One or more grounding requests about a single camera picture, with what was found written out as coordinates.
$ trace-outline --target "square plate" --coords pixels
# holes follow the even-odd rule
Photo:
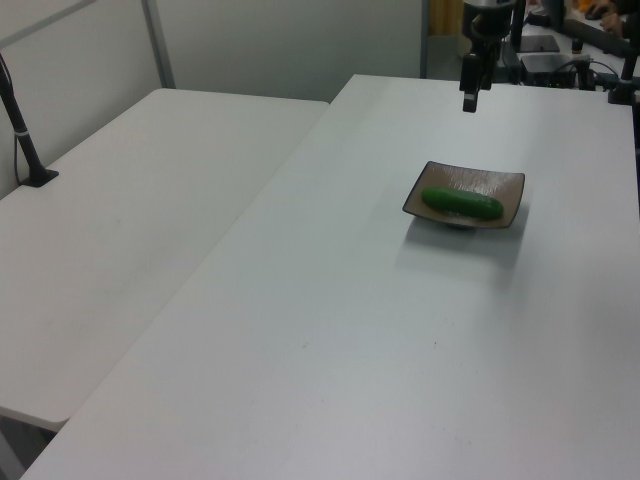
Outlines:
[[[502,202],[504,214],[495,220],[482,220],[431,208],[422,201],[422,190],[433,187],[467,190],[493,197]],[[418,177],[402,210],[416,217],[454,227],[507,228],[518,213],[523,191],[524,173],[490,172],[429,162]]]

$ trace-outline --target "green cucumber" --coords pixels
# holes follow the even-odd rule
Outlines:
[[[453,188],[425,188],[422,190],[422,201],[438,210],[482,220],[495,220],[502,217],[504,212],[502,203],[495,198]]]

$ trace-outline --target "human hand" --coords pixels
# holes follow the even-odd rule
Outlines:
[[[587,15],[596,15],[598,13],[618,13],[618,7],[611,0],[593,0],[591,6],[586,11]]]
[[[617,13],[610,13],[602,17],[600,25],[605,32],[611,32],[615,36],[622,38],[622,19]]]

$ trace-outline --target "white table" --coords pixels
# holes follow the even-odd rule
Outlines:
[[[159,90],[0,202],[0,415],[59,429],[327,105]]]
[[[515,224],[403,213],[428,160]],[[354,77],[24,479],[636,478],[635,182],[602,96]]]

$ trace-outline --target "gray floor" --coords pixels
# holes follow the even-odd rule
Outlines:
[[[458,56],[457,36],[433,36],[427,41],[427,78],[460,80],[462,60]]]
[[[18,480],[38,458],[53,434],[0,417],[0,480]]]

